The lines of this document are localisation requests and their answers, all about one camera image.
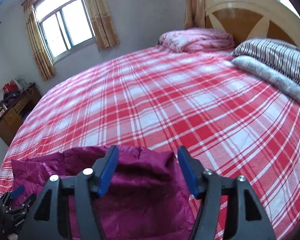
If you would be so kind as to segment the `pink folded quilt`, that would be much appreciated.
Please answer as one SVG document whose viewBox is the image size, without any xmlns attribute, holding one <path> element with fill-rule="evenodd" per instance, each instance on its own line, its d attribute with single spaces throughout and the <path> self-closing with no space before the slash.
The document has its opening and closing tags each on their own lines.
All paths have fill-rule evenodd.
<svg viewBox="0 0 300 240">
<path fill-rule="evenodd" d="M 216 29 L 190 28 L 162 34 L 158 44 L 176 53 L 196 53 L 234 49 L 231 34 Z"/>
</svg>

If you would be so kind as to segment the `striped pillow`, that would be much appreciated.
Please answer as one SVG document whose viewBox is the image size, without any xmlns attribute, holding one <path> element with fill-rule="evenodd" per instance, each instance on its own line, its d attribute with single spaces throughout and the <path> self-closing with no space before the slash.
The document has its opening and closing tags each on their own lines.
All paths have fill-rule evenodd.
<svg viewBox="0 0 300 240">
<path fill-rule="evenodd" d="M 287 76 L 300 86 L 300 48 L 272 38 L 253 38 L 238 45 L 235 56 L 250 56 Z"/>
</svg>

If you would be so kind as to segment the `red plaid bed sheet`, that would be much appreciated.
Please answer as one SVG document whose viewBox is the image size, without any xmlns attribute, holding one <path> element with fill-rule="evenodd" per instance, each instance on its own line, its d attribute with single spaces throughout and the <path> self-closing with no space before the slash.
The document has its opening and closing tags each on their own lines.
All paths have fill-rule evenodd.
<svg viewBox="0 0 300 240">
<path fill-rule="evenodd" d="M 109 144 L 184 145 L 218 174 L 246 176 L 277 238 L 300 222 L 300 105 L 226 55 L 156 46 L 57 84 L 8 148 L 0 196 L 12 187 L 14 159 Z"/>
</svg>

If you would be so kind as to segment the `magenta puffer jacket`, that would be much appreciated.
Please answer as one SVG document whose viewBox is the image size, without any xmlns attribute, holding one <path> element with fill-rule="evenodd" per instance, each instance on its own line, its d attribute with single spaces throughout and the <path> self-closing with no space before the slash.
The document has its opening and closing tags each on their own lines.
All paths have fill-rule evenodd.
<svg viewBox="0 0 300 240">
<path fill-rule="evenodd" d="M 94 202 L 107 239 L 188 239 L 194 215 L 189 191 L 172 151 L 120 145 L 119 163 L 108 192 Z M 39 194 L 51 175 L 75 176 L 104 157 L 107 146 L 75 147 L 64 152 L 12 160 L 13 188 L 25 187 L 20 206 Z"/>
</svg>

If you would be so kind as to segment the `wooden bed headboard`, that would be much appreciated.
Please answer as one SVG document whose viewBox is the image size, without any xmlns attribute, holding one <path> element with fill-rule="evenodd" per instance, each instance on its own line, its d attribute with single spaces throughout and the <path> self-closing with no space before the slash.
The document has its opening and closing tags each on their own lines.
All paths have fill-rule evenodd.
<svg viewBox="0 0 300 240">
<path fill-rule="evenodd" d="M 278 39 L 300 48 L 300 18 L 277 0 L 204 0 L 205 26 L 231 34 L 236 45 Z"/>
</svg>

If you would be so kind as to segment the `left yellow curtain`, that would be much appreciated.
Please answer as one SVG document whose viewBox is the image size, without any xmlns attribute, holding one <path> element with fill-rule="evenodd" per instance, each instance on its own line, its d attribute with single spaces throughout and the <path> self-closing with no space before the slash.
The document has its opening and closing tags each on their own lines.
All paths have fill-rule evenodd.
<svg viewBox="0 0 300 240">
<path fill-rule="evenodd" d="M 36 11 L 31 0 L 23 3 L 23 10 L 34 61 L 42 80 L 47 81 L 55 76 L 56 71 L 41 36 Z"/>
</svg>

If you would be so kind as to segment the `side yellow curtain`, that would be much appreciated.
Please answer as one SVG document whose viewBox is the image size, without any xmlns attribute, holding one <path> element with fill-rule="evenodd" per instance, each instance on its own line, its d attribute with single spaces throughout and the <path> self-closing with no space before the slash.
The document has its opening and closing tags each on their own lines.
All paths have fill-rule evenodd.
<svg viewBox="0 0 300 240">
<path fill-rule="evenodd" d="M 205 27 L 205 1 L 185 0 L 184 28 Z"/>
</svg>

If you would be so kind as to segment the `brown wooden desk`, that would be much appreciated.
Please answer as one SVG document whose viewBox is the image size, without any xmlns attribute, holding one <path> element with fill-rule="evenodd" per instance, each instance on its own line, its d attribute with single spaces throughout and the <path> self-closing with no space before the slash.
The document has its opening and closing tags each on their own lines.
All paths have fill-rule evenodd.
<svg viewBox="0 0 300 240">
<path fill-rule="evenodd" d="M 37 85 L 30 83 L 4 111 L 0 117 L 0 137 L 7 146 L 41 98 Z"/>
</svg>

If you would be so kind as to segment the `right yellow curtain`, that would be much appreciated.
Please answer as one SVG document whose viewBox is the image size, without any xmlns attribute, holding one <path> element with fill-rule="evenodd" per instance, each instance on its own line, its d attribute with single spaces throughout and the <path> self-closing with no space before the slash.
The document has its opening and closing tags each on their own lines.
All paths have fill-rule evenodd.
<svg viewBox="0 0 300 240">
<path fill-rule="evenodd" d="M 104 0 L 85 0 L 99 50 L 120 44 Z"/>
</svg>

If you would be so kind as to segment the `far window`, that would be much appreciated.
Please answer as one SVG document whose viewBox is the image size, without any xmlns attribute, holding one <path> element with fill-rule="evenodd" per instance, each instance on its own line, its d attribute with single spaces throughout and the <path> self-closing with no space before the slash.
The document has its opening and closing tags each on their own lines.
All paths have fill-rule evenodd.
<svg viewBox="0 0 300 240">
<path fill-rule="evenodd" d="M 35 10 L 40 34 L 53 62 L 95 37 L 85 0 L 63 4 L 46 0 Z"/>
</svg>

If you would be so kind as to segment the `clutter pile on desk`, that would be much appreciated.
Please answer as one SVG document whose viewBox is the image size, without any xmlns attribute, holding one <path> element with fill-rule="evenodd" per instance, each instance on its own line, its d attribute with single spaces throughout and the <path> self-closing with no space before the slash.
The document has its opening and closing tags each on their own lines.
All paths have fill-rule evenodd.
<svg viewBox="0 0 300 240">
<path fill-rule="evenodd" d="M 0 119 L 4 113 L 10 110 L 12 107 L 21 108 L 20 101 L 25 96 L 33 96 L 34 88 L 36 84 L 34 82 L 27 83 L 23 79 L 12 79 L 9 83 L 6 83 L 0 90 Z"/>
</svg>

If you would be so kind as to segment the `grey floral pillow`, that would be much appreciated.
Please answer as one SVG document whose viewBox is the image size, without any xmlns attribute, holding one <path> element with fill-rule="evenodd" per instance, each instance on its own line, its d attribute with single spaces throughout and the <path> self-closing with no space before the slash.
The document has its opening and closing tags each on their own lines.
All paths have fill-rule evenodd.
<svg viewBox="0 0 300 240">
<path fill-rule="evenodd" d="M 300 105 L 300 86 L 290 78 L 247 55 L 234 58 L 232 63 L 239 69 L 274 85 Z"/>
</svg>

